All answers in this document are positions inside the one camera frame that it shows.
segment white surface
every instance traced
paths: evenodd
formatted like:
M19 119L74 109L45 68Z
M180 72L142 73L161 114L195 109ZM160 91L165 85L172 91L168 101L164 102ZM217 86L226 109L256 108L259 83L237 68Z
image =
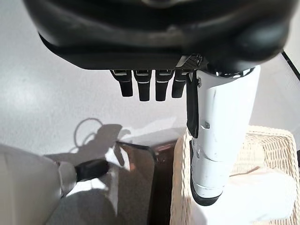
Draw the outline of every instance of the white surface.
M199 136L192 139L192 174L200 197L222 194L245 139L260 71L257 66L236 80L197 72L202 85L198 87Z
M292 177L279 170L260 168L231 177L212 206L199 206L192 199L191 224L251 225L253 221L289 218L295 199L296 184Z

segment white robotic limb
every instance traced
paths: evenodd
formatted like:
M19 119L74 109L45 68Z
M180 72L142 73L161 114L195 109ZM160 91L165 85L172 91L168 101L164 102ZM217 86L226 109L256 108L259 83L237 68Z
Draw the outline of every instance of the white robotic limb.
M0 224L45 224L76 182L107 171L108 162L102 159L73 166L0 145Z
M200 205L215 203L228 181L245 138L259 75L259 66L232 75L202 71L193 74L190 85L197 84L199 127L189 127L194 137L191 142L191 189Z

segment wicker basket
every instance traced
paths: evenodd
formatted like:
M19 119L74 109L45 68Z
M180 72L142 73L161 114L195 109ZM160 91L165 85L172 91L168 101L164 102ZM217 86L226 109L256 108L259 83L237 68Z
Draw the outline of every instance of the wicker basket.
M191 136L186 132L175 147L171 225L190 225L190 153ZM300 187L296 144L293 135L285 130L250 126L232 175L247 173L258 166L277 167L296 180L297 199L289 219L255 222L255 225L300 225Z

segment white fabric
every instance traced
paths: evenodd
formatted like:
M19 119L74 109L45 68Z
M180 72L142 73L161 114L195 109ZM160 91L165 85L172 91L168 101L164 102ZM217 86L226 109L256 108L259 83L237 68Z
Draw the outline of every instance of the white fabric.
M289 218L296 183L287 174L267 167L229 179L218 201L199 206L192 198L193 225L250 225L253 221Z

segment black joint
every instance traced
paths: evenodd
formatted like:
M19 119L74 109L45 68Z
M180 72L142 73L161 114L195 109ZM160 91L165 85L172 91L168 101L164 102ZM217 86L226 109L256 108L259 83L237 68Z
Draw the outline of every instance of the black joint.
M77 182L91 180L105 175L109 170L106 160L95 159L75 166Z
M181 98L184 86L186 85L186 74L181 69L175 70L175 77L172 86L172 98Z
M172 79L174 70L156 70L155 71L155 91L158 102L165 101L166 91L169 80Z
M147 102L150 100L150 81L152 70L135 70L134 76L139 89L140 101Z
M189 149L190 149L190 158L191 158L190 160L191 160L191 165L192 165L192 159L193 159L193 156L194 156L192 141L189 142ZM195 187L194 187L194 184L193 184L192 166L191 166L191 182L190 182L190 185L191 185L191 192L192 192L193 199L195 200L195 202L198 205L211 206L214 203L216 203L216 201L221 196L221 195L219 195L219 196L216 196L216 197L213 197L213 198L202 198L197 194L197 192L195 190Z
M133 96L131 70L111 70L113 77L119 81L123 97Z

